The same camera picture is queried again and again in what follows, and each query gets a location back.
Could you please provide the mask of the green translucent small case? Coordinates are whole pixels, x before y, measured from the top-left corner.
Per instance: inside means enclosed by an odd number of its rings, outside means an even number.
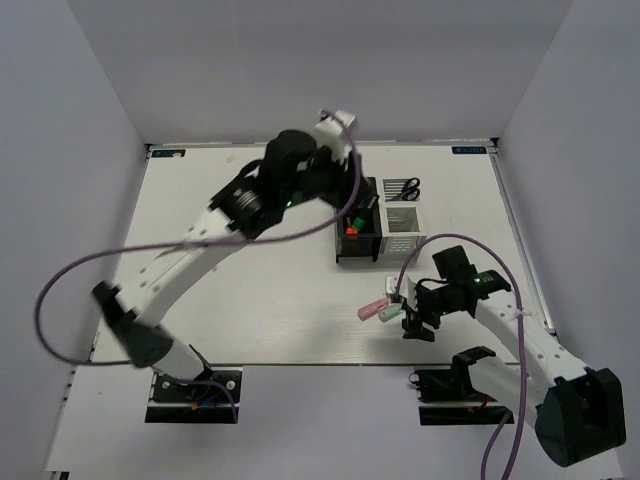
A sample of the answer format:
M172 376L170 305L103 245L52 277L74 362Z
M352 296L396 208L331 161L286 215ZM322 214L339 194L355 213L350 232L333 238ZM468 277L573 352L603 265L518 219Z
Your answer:
M378 319L382 323L386 323L404 312L400 304L390 304L378 313Z

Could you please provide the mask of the green cap black highlighter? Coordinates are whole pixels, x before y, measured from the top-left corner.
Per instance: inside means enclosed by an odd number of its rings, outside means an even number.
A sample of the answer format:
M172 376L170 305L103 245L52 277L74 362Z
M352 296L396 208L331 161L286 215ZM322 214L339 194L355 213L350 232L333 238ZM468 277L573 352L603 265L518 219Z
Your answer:
M364 199L356 209L355 216L350 220L350 229L360 232L364 229L369 218L372 216L374 208L379 200L378 195L371 195Z

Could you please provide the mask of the pink translucent small case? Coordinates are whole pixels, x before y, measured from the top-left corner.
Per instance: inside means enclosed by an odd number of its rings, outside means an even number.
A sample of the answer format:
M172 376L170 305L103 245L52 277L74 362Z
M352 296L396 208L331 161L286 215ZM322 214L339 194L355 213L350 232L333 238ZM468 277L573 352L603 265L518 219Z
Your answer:
M357 310L357 317L361 321L366 321L371 317L378 315L382 310L384 310L389 305L389 300L387 298L381 298L374 302L371 302Z

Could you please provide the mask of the black handled scissors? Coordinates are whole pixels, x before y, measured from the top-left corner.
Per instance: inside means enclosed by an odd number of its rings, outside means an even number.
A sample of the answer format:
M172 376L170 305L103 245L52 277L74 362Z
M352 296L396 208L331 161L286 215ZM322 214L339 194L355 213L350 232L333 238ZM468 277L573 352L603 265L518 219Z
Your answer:
M408 179L401 190L400 200L401 201L416 201L420 197L420 184L421 181L417 177L412 177Z

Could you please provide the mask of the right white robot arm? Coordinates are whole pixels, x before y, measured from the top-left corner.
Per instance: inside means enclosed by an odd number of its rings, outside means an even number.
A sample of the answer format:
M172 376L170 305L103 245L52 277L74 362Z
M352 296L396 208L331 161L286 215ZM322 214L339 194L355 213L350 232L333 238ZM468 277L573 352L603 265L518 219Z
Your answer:
M432 342L442 317L466 313L488 329L525 367L505 363L485 346L453 356L450 379L439 397L472 399L481 394L512 413L523 413L547 456L568 467L626 442L622 386L608 368L594 370L566 350L538 323L524 316L514 287L498 272L480 272L460 246L433 256L436 288L405 277L387 277L386 296L405 314L404 338Z

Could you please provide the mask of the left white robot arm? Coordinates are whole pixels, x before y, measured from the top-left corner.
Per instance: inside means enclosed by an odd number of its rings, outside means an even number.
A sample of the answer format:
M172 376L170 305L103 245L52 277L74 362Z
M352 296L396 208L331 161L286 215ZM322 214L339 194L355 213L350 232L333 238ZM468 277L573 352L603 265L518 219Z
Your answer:
M359 151L339 134L319 140L284 130L209 201L184 237L163 248L132 280L91 292L128 364L176 381L188 398L211 387L196 349L163 327L173 305L225 259L280 224L287 209L319 199L344 215L371 191Z

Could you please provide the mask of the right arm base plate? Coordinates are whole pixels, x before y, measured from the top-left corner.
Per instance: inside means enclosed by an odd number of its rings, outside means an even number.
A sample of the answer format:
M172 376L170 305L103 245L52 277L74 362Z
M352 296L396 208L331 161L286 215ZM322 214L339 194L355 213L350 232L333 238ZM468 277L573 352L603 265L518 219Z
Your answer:
M497 425L505 414L512 421L510 413L493 398L457 390L449 369L415 369L408 382L417 393L421 426Z

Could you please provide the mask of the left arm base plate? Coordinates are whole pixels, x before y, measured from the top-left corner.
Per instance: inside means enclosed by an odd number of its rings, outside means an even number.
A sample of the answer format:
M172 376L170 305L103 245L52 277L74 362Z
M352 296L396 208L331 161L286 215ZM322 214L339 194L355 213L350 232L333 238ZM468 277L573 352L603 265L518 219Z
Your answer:
M235 424L239 414L243 370L214 370L211 379L223 385L233 400L216 386L180 385L155 374L147 403L148 424Z

